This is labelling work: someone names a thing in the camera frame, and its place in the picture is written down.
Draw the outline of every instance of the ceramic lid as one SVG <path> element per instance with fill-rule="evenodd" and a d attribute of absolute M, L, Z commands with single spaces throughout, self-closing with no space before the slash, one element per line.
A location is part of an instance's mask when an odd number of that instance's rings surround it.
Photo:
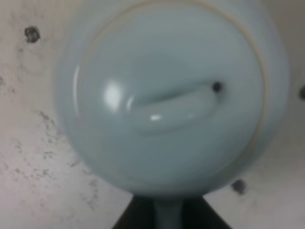
<path fill-rule="evenodd" d="M 87 33 L 58 109 L 76 151 L 106 180 L 170 193 L 207 182 L 250 144 L 264 75 L 233 21 L 202 4 L 148 1 Z"/>

